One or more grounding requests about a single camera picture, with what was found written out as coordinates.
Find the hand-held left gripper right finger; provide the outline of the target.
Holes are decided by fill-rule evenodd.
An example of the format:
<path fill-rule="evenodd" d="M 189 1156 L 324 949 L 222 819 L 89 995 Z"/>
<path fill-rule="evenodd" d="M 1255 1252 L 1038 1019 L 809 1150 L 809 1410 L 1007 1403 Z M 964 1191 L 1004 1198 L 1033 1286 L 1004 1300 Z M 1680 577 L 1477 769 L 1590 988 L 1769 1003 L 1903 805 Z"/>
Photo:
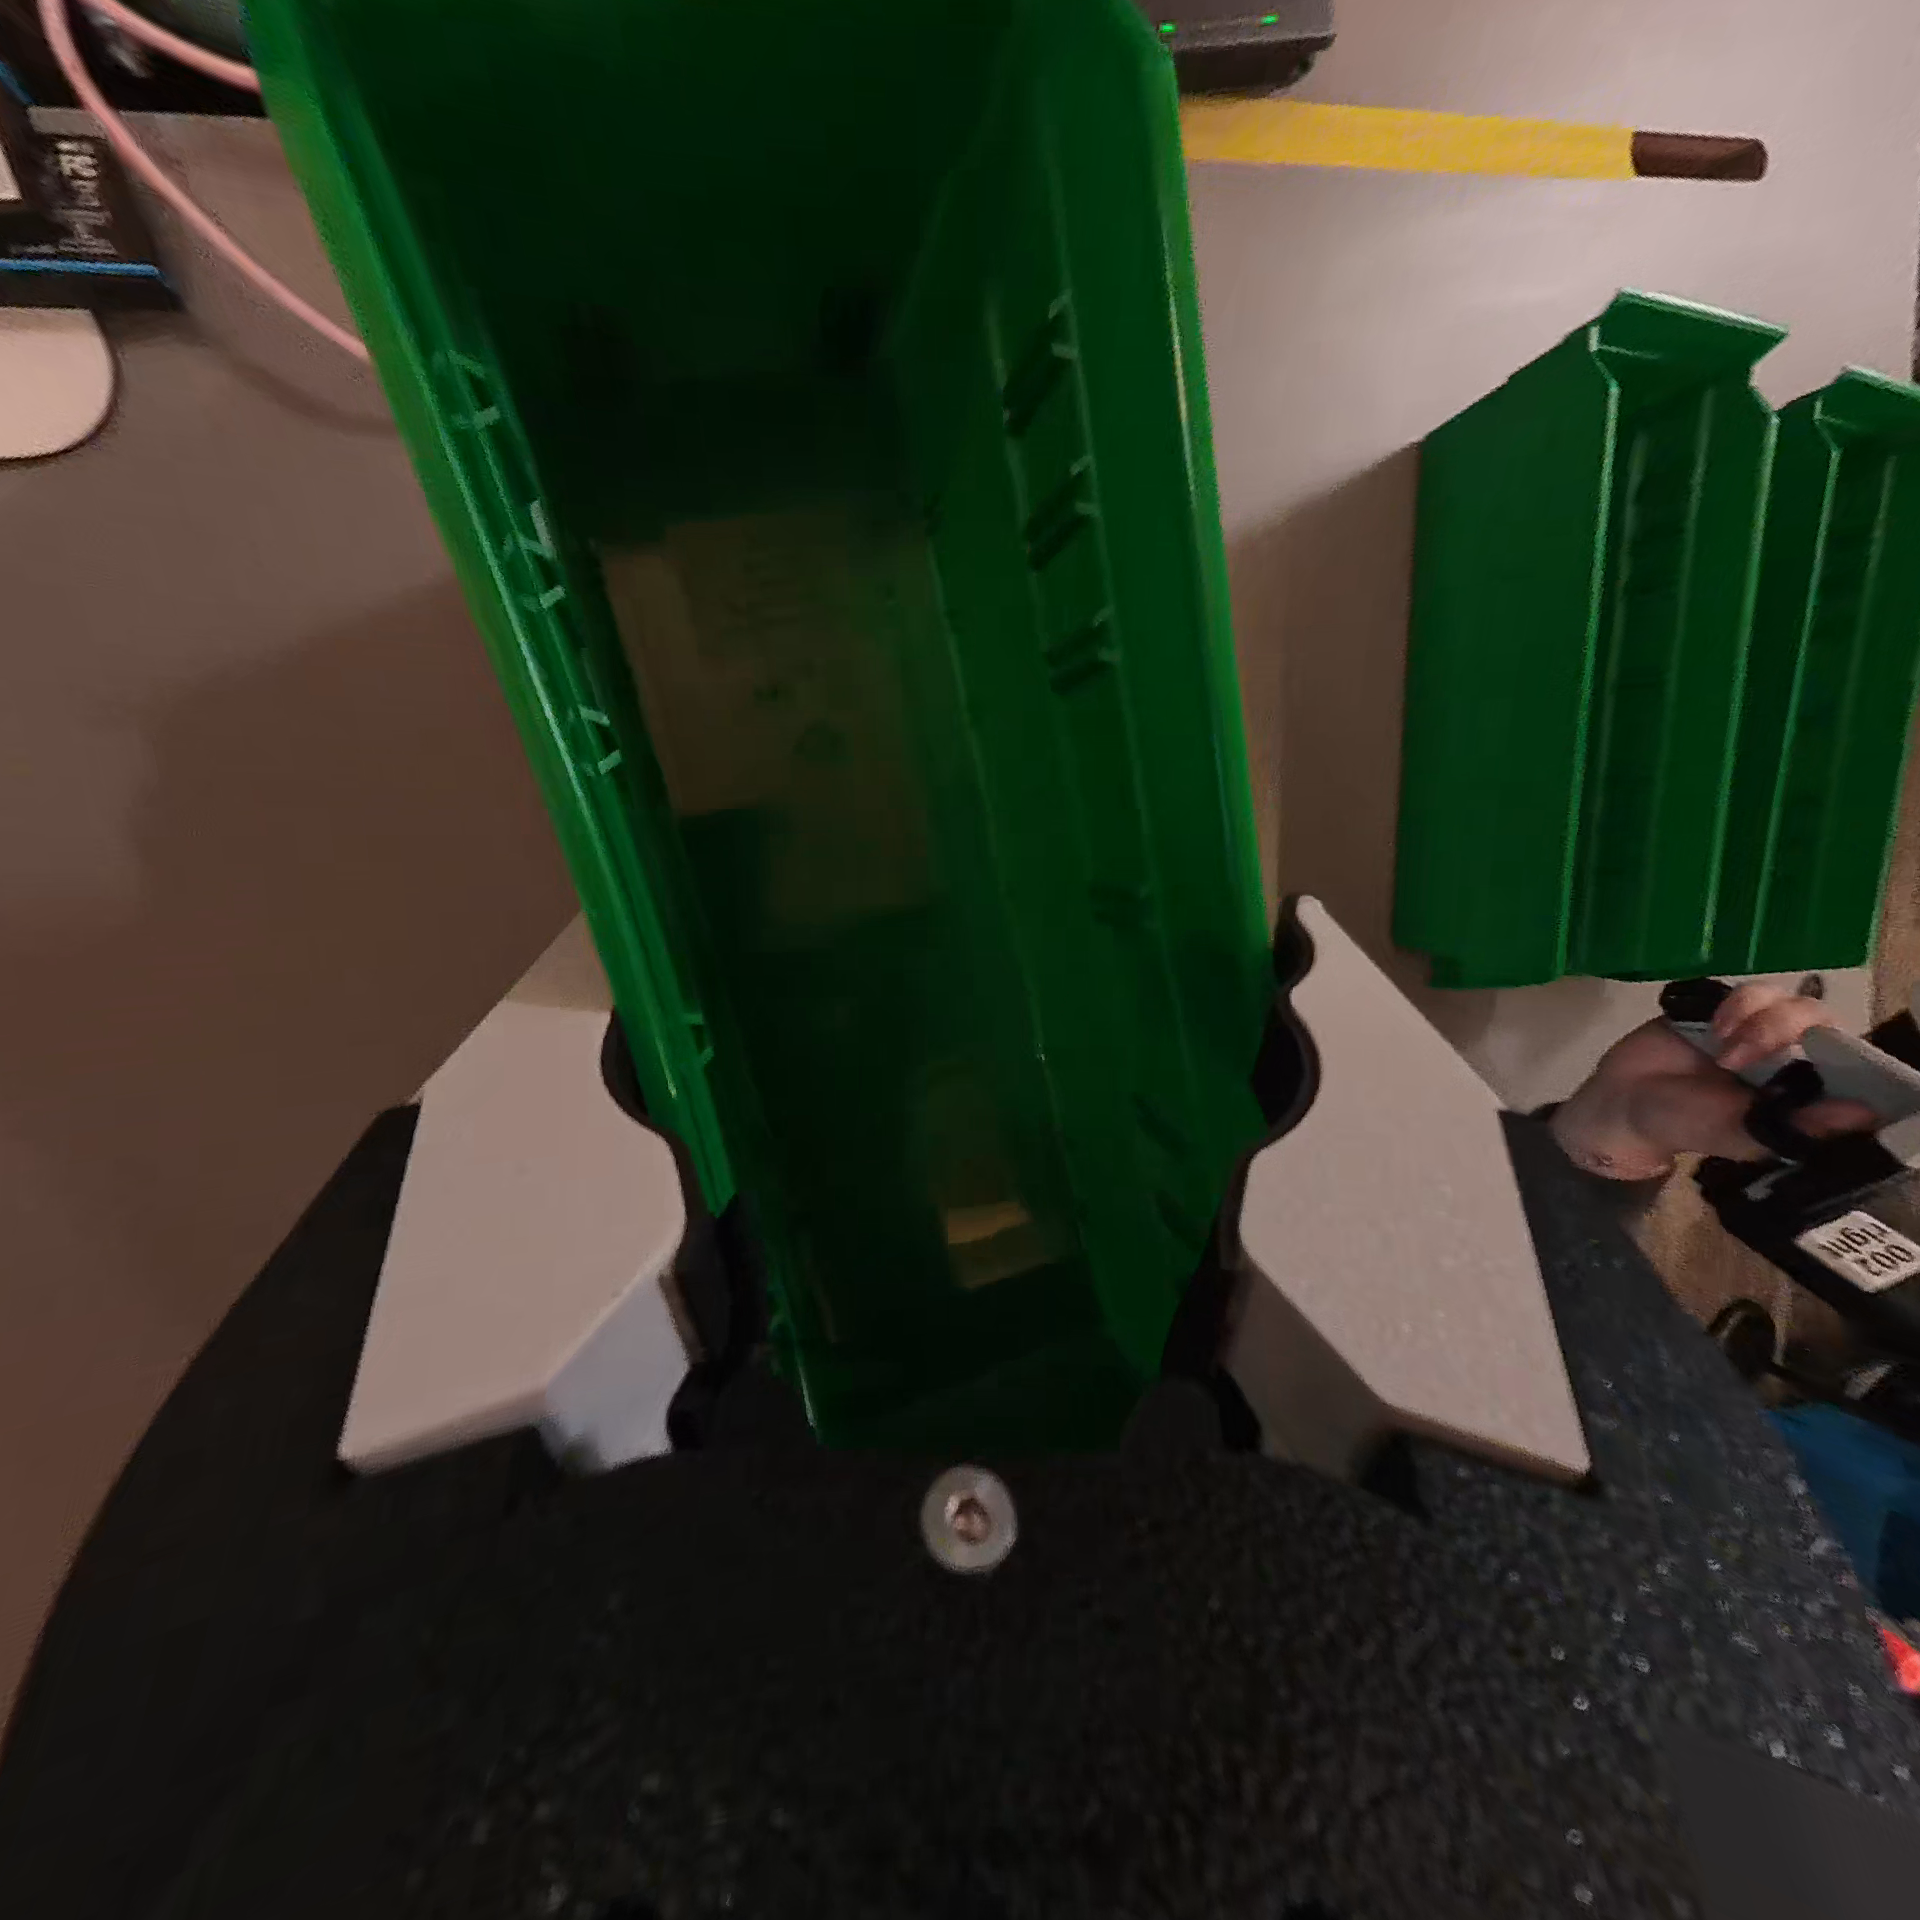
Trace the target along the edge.
<path fill-rule="evenodd" d="M 1255 1093 L 1269 1133 L 1180 1322 L 1252 1448 L 1341 1480 L 1388 1442 L 1590 1480 L 1506 1106 L 1309 893 L 1273 928 Z"/>

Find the black box blue stripe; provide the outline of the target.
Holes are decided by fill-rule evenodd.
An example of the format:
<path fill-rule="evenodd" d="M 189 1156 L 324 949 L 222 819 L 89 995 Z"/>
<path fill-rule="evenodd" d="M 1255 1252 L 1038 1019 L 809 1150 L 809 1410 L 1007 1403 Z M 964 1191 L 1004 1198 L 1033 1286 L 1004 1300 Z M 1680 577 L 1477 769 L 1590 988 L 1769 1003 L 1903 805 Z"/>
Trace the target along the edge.
<path fill-rule="evenodd" d="M 0 305 L 171 313 L 183 296 L 97 134 L 43 134 L 0 99 Z"/>

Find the yellow tape strip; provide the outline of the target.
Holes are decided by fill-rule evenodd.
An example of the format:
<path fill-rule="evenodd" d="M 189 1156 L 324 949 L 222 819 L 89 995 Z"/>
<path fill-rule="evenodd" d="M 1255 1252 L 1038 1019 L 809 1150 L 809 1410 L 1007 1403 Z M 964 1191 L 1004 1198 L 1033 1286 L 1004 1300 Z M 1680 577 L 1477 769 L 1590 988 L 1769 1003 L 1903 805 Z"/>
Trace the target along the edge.
<path fill-rule="evenodd" d="M 1292 99 L 1180 102 L 1180 150 L 1196 165 L 1417 176 L 1638 176 L 1633 128 Z"/>

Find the black power bank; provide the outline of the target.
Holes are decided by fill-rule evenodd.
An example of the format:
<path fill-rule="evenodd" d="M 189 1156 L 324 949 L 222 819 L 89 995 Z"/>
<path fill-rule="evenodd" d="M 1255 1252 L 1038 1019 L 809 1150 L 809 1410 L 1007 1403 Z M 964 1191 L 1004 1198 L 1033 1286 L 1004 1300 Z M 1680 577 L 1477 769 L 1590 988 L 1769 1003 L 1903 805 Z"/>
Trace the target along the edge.
<path fill-rule="evenodd" d="M 1337 44 L 1332 0 L 1142 0 L 1180 99 L 1297 87 Z"/>

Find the green plastic bin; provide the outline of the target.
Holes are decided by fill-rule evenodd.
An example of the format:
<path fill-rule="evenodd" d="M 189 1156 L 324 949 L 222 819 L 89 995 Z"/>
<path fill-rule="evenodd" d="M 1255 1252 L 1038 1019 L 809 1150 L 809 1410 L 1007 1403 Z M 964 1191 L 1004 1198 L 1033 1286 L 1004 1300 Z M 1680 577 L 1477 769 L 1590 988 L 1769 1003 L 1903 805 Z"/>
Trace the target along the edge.
<path fill-rule="evenodd" d="M 640 1116 L 860 1452 L 1112 1452 L 1269 918 L 1139 3 L 247 3 Z"/>
<path fill-rule="evenodd" d="M 1920 393 L 1777 411 L 1707 975 L 1865 965 L 1920 681 Z"/>
<path fill-rule="evenodd" d="M 1436 993 L 1707 975 L 1781 340 L 1618 290 L 1424 434 L 1388 933 Z"/>

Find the white tray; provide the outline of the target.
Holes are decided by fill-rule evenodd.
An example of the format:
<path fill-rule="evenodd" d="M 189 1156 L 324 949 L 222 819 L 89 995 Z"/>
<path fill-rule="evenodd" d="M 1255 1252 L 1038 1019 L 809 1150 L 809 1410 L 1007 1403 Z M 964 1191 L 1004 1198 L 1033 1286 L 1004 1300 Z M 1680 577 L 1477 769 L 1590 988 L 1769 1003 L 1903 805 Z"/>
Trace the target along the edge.
<path fill-rule="evenodd" d="M 101 321 L 71 305 L 0 311 L 0 461 L 58 461 L 101 434 L 113 356 Z"/>

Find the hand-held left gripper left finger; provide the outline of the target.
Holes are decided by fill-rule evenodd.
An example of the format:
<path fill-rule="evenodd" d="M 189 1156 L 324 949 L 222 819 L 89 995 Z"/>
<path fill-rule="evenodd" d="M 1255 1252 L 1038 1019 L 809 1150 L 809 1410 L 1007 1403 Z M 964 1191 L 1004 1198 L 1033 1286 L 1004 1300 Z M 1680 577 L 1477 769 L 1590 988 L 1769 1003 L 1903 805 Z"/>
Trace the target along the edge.
<path fill-rule="evenodd" d="M 530 1433 L 581 1474 L 671 1452 L 703 1359 L 695 1191 L 630 1116 L 612 982 L 575 916 L 423 1081 L 335 1460 L 392 1474 Z"/>

